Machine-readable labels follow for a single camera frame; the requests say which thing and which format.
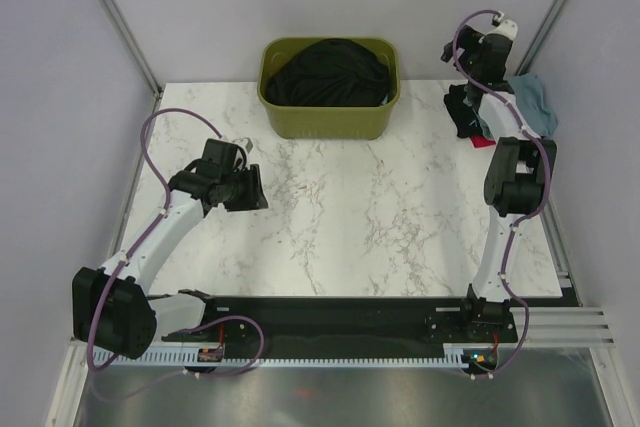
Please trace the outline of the olive green plastic bin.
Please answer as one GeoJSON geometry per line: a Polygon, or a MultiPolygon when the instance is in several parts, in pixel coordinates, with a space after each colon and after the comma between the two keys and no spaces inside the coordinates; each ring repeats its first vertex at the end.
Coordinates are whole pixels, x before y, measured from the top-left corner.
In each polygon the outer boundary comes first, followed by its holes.
{"type": "Polygon", "coordinates": [[[267,82],[294,55],[319,42],[319,37],[283,37],[267,44],[262,53],[257,84],[259,101],[266,109],[272,129],[283,138],[366,139],[378,138],[386,129],[391,112],[400,98],[398,54],[382,38],[354,37],[352,40],[371,51],[389,71],[390,88],[374,106],[279,106],[267,100],[267,82]]]}

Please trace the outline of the blue-grey t shirt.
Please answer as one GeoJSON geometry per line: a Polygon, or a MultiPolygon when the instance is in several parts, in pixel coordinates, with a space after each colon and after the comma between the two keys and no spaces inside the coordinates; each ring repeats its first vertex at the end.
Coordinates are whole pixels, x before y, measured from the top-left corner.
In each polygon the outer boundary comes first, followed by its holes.
{"type": "MultiPolygon", "coordinates": [[[[506,83],[510,90],[499,91],[498,95],[518,111],[525,129],[538,137],[551,137],[558,127],[558,119],[546,104],[544,88],[538,77],[533,74],[508,76],[506,83]]],[[[482,135],[487,139],[518,135],[519,128],[513,114],[495,95],[485,93],[482,96],[477,117],[482,135]]]]}

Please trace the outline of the red t shirt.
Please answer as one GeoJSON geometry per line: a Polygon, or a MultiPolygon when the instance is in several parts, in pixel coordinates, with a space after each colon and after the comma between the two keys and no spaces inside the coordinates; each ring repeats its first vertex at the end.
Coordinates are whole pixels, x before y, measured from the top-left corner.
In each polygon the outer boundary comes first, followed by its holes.
{"type": "Polygon", "coordinates": [[[483,136],[471,136],[470,141],[474,148],[481,149],[494,146],[496,142],[483,136]]]}

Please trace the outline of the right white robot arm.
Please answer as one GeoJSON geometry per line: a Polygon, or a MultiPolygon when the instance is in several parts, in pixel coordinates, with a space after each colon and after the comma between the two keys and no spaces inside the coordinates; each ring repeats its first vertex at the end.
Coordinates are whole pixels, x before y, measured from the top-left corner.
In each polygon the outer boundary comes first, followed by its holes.
{"type": "Polygon", "coordinates": [[[450,88],[446,107],[483,122],[496,143],[483,186],[489,207],[484,252],[457,318],[460,333],[473,341],[505,330],[511,322],[516,251],[527,224],[548,199],[557,152],[555,142],[542,138],[526,121],[504,78],[516,33],[509,20],[496,22],[486,34],[462,25],[441,56],[467,80],[450,88]]]}

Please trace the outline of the black t shirt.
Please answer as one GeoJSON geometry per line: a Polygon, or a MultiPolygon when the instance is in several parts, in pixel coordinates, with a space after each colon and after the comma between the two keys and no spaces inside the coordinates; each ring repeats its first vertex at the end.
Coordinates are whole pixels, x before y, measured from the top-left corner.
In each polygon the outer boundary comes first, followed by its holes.
{"type": "Polygon", "coordinates": [[[460,139],[484,137],[485,125],[479,116],[479,108],[484,94],[467,84],[451,85],[443,101],[449,117],[456,127],[460,139]]]}

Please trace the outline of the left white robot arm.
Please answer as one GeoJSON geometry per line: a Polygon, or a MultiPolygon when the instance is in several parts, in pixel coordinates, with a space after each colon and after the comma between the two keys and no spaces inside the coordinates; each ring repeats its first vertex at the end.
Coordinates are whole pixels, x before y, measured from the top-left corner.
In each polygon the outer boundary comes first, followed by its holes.
{"type": "Polygon", "coordinates": [[[72,327],[88,348],[137,359],[154,341],[186,329],[208,340],[219,316],[201,293],[180,291],[159,297],[150,288],[183,238],[211,210],[267,208],[260,168],[249,162],[249,139],[206,141],[201,156],[165,181],[156,211],[116,254],[100,267],[81,268],[72,281],[72,327]]]}

